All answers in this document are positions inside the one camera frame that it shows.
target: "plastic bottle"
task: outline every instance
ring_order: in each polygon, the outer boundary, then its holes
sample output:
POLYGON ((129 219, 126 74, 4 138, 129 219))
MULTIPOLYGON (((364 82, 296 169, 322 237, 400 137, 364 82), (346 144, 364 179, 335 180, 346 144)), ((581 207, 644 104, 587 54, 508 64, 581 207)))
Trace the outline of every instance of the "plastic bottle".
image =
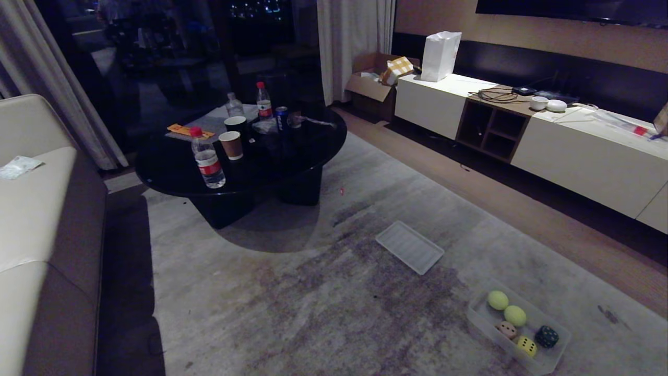
POLYGON ((267 89, 265 88, 265 83, 261 81, 257 83, 257 109, 260 121, 274 117, 274 113, 271 109, 269 92, 267 92, 267 89))
POLYGON ((192 153, 195 155, 197 167, 206 186, 216 189, 225 185, 225 174, 222 172, 213 144, 202 137, 202 129, 198 126, 190 129, 190 136, 192 136, 192 153))
POLYGON ((229 102, 225 104, 225 108, 227 108, 227 114, 230 117, 244 116, 244 105, 240 100, 236 99, 236 94, 227 93, 227 98, 229 98, 229 102))

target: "clear plastic box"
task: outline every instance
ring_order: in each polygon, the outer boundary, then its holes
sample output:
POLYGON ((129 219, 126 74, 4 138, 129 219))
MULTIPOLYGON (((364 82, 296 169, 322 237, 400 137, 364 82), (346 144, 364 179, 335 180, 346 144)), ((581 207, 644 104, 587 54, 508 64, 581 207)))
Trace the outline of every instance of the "clear plastic box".
POLYGON ((481 290, 473 296, 468 305, 466 316, 473 325, 478 327, 494 343, 501 346, 508 354, 511 354, 533 375, 547 375, 553 372, 571 338, 568 329, 495 279, 490 279, 484 283, 481 290), (504 320, 503 311, 495 310, 487 303, 487 294, 494 290, 503 291, 508 296, 510 305, 518 306, 525 311, 526 325, 518 328, 518 337, 524 335, 533 341, 534 335, 540 327, 547 325, 559 334, 559 341, 556 345, 551 349, 538 345, 536 356, 531 358, 519 349, 515 342, 501 334, 495 326, 504 320))

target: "white plastic tray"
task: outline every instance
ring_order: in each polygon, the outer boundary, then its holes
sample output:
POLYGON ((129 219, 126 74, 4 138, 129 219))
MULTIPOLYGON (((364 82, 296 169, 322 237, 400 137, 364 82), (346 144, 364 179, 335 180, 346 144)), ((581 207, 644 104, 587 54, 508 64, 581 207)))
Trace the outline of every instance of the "white plastic tray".
POLYGON ((402 221, 396 221, 376 236, 376 241, 423 276, 445 253, 402 221))
POLYGON ((547 375, 553 372, 571 338, 571 333, 568 329, 495 279, 490 279, 484 283, 480 291, 473 296, 468 305, 466 316, 473 325, 478 327, 489 339, 501 346, 507 353, 511 354, 533 375, 547 375), (495 310, 487 303, 487 294, 494 290, 506 293, 510 300, 510 305, 518 306, 525 311, 526 325, 518 328, 518 337, 524 335, 533 341, 534 335, 540 327, 547 325, 559 334, 559 341, 556 345, 551 349, 537 345, 538 352, 532 359, 524 351, 520 350, 515 342, 501 334, 496 329, 496 325, 504 320, 503 311, 495 310))

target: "red bottle cap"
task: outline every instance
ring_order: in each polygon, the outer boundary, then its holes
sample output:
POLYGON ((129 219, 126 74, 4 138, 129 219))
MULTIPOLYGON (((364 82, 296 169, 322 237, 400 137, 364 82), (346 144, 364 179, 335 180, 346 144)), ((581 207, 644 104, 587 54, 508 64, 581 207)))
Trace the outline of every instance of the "red bottle cap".
POLYGON ((202 135, 203 135, 203 134, 202 134, 202 129, 201 129, 200 127, 198 127, 198 126, 193 126, 193 127, 190 129, 190 136, 193 136, 193 137, 201 137, 202 135))

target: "beige leather sofa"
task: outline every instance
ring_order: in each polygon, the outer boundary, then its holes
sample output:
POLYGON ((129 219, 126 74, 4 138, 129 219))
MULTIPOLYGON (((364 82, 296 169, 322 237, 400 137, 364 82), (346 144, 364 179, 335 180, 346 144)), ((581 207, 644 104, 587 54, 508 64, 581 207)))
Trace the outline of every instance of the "beige leather sofa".
POLYGON ((0 375, 93 375, 107 189, 40 96, 0 101, 0 375))

